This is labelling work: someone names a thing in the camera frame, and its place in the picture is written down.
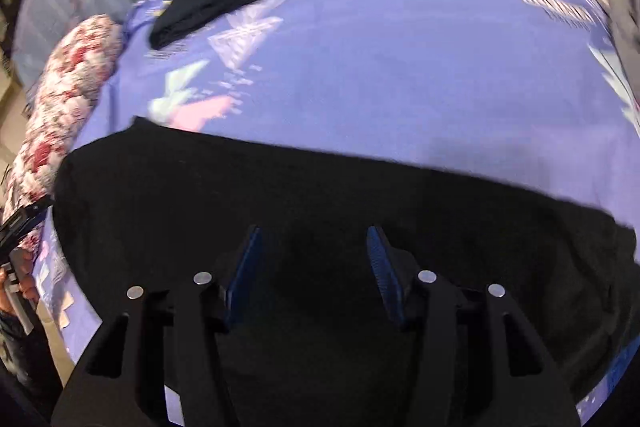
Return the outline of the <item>left hand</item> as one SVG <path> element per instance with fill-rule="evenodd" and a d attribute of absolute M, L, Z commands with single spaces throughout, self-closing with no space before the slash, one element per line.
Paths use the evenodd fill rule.
<path fill-rule="evenodd" d="M 29 251 L 25 251 L 23 248 L 16 248 L 11 254 L 11 262 L 13 267 L 13 273 L 15 274 L 15 280 L 10 281 L 9 293 L 4 289 L 4 282 L 6 281 L 6 271 L 1 270 L 1 311 L 5 314 L 13 315 L 16 313 L 14 306 L 11 303 L 10 296 L 21 294 L 26 300 L 32 303 L 38 303 L 40 296 L 36 286 L 34 276 L 32 275 L 32 269 L 34 269 L 35 257 Z"/>

